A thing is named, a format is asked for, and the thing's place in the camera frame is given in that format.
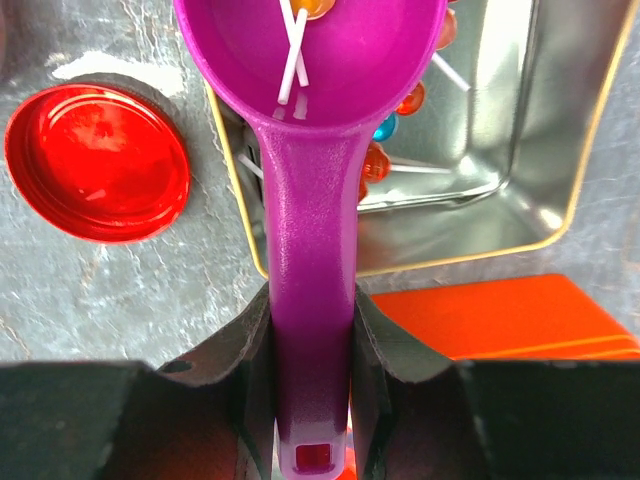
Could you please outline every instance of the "red lid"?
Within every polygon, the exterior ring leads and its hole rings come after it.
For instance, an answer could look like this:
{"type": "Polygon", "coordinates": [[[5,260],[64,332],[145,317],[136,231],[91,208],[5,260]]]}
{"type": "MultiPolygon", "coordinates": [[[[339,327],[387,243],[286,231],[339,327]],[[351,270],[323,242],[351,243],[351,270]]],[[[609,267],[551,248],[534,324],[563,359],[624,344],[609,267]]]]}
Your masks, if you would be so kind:
{"type": "Polygon", "coordinates": [[[5,157],[27,202],[86,240],[148,238],[187,203],[191,175],[175,127],[112,87],[67,84],[34,95],[9,121],[5,157]]]}

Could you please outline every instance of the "lollipop stick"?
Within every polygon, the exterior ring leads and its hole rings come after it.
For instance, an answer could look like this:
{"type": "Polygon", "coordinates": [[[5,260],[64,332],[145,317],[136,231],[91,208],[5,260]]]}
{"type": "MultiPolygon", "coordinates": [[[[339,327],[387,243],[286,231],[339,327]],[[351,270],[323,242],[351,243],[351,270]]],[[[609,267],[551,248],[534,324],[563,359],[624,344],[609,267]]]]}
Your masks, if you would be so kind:
{"type": "Polygon", "coordinates": [[[391,171],[402,173],[451,173],[451,170],[448,168],[418,167],[413,165],[391,165],[391,171]]]}
{"type": "Polygon", "coordinates": [[[249,157],[247,157],[244,153],[240,153],[236,155],[236,160],[238,160],[242,165],[247,167],[251,173],[253,173],[260,180],[264,179],[264,173],[262,173],[262,169],[258,167],[255,163],[253,163],[249,157]]]}
{"type": "Polygon", "coordinates": [[[449,65],[447,61],[438,53],[434,53],[431,60],[442,71],[442,73],[444,73],[453,83],[456,84],[456,86],[460,90],[462,90],[463,92],[468,92],[469,90],[471,90],[471,85],[469,85],[467,81],[462,78],[460,74],[456,72],[453,67],[449,65]]]}
{"type": "MultiPolygon", "coordinates": [[[[282,17],[284,18],[284,28],[287,30],[287,37],[289,38],[289,45],[293,43],[294,33],[293,30],[296,25],[295,18],[293,17],[293,8],[291,7],[290,0],[280,0],[280,9],[282,10],[282,17]]],[[[307,76],[307,67],[304,65],[304,58],[302,53],[298,55],[296,60],[296,73],[298,74],[298,81],[300,86],[309,86],[309,77],[307,76]]]]}
{"type": "Polygon", "coordinates": [[[309,12],[307,12],[307,10],[304,8],[300,9],[295,28],[293,29],[293,41],[291,42],[291,48],[289,49],[287,64],[284,68],[284,75],[282,76],[282,85],[280,85],[280,94],[278,95],[278,103],[281,105],[289,103],[289,95],[291,94],[291,86],[293,85],[293,76],[296,69],[296,61],[300,56],[302,38],[304,37],[304,30],[307,26],[308,15],[309,12]]]}

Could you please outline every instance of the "metal tin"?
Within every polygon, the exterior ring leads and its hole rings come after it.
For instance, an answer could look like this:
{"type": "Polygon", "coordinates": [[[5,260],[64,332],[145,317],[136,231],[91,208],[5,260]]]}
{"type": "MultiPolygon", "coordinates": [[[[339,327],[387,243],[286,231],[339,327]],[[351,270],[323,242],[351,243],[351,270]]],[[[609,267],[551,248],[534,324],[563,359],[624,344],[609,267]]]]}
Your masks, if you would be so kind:
{"type": "MultiPolygon", "coordinates": [[[[370,186],[359,207],[358,273],[535,250],[558,240],[573,219],[638,4],[456,3],[458,39],[442,56],[473,90],[461,92],[430,68],[425,107],[402,118],[385,143],[396,162],[450,173],[392,172],[370,186]]],[[[227,121],[225,131],[211,98],[249,245],[266,276],[261,182],[232,161],[244,153],[259,165],[259,146],[246,125],[227,121]]]]}

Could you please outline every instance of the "gold rim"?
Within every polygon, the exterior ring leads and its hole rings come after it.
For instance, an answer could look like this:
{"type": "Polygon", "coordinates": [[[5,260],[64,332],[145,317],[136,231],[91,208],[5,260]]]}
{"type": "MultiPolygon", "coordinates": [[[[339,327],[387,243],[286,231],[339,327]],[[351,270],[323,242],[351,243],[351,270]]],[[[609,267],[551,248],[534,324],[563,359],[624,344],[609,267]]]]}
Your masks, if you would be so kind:
{"type": "MultiPolygon", "coordinates": [[[[607,105],[609,93],[611,92],[613,81],[615,80],[618,67],[620,66],[620,61],[622,60],[622,55],[625,51],[627,40],[629,39],[629,35],[631,34],[631,31],[633,29],[635,15],[639,5],[640,5],[640,0],[634,0],[631,3],[631,5],[629,5],[627,16],[625,18],[624,24],[620,31],[620,35],[618,36],[618,42],[616,44],[613,57],[611,58],[611,63],[609,64],[609,68],[607,70],[607,75],[605,77],[602,88],[600,89],[600,93],[598,94],[598,101],[596,102],[596,106],[593,112],[593,120],[589,125],[589,128],[587,130],[587,135],[586,135],[584,144],[582,146],[582,153],[580,154],[580,161],[578,164],[578,170],[576,172],[576,179],[571,190],[571,197],[569,198],[567,215],[565,217],[565,220],[562,226],[554,234],[552,234],[546,240],[542,240],[541,242],[537,242],[537,243],[532,243],[530,245],[522,245],[519,247],[505,248],[502,250],[495,250],[492,252],[480,253],[475,255],[466,255],[461,257],[445,258],[442,260],[432,260],[428,262],[414,263],[414,264],[404,265],[400,268],[380,268],[375,270],[364,270],[364,271],[358,272],[358,276],[366,277],[371,275],[381,275],[385,273],[417,270],[420,268],[436,267],[440,265],[450,265],[452,263],[468,262],[471,260],[480,260],[482,258],[491,258],[491,257],[500,256],[500,255],[508,255],[512,253],[531,252],[533,250],[540,250],[542,248],[548,247],[549,245],[552,245],[553,243],[557,242],[560,238],[562,238],[562,236],[564,236],[564,234],[567,233],[567,231],[571,227],[571,223],[575,218],[578,199],[580,197],[580,190],[582,187],[582,183],[584,181],[585,173],[587,171],[587,165],[589,163],[589,157],[591,156],[591,151],[593,149],[593,143],[596,138],[596,133],[598,131],[598,127],[600,126],[600,121],[602,120],[602,115],[607,105]]],[[[209,86],[209,84],[205,82],[205,85],[207,89],[207,96],[209,97],[209,103],[211,104],[211,110],[213,111],[213,117],[216,121],[218,132],[220,134],[220,143],[222,144],[222,148],[224,150],[224,157],[227,162],[227,168],[229,169],[231,184],[233,186],[236,200],[238,201],[238,207],[240,208],[240,215],[242,217],[242,223],[244,225],[245,234],[249,242],[251,256],[253,257],[253,262],[256,268],[258,269],[258,272],[260,272],[260,274],[263,277],[268,278],[267,271],[264,268],[264,265],[262,265],[262,262],[260,260],[260,254],[258,252],[258,246],[256,244],[255,238],[251,233],[251,222],[249,220],[249,212],[247,210],[247,205],[244,201],[244,197],[242,195],[242,188],[240,186],[240,179],[238,178],[238,172],[236,170],[235,162],[234,162],[233,156],[231,155],[229,138],[224,128],[222,113],[220,112],[220,107],[218,105],[218,99],[216,94],[213,92],[213,90],[209,86]]]]}

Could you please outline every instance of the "gray marble surface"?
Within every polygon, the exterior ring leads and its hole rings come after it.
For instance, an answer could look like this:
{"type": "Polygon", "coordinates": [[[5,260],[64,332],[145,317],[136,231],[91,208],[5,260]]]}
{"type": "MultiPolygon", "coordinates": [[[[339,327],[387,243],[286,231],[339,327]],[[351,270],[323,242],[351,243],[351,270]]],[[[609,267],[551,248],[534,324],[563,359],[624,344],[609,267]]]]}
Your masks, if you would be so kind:
{"type": "MultiPolygon", "coordinates": [[[[100,246],[49,226],[0,166],[0,360],[138,358],[199,343],[264,280],[253,267],[205,91],[169,0],[6,0],[0,128],[31,93],[117,72],[173,103],[194,188],[170,231],[100,246]]],[[[606,109],[575,221],[537,252],[362,279],[370,292],[561,272],[640,336],[640,18],[606,109]]]]}

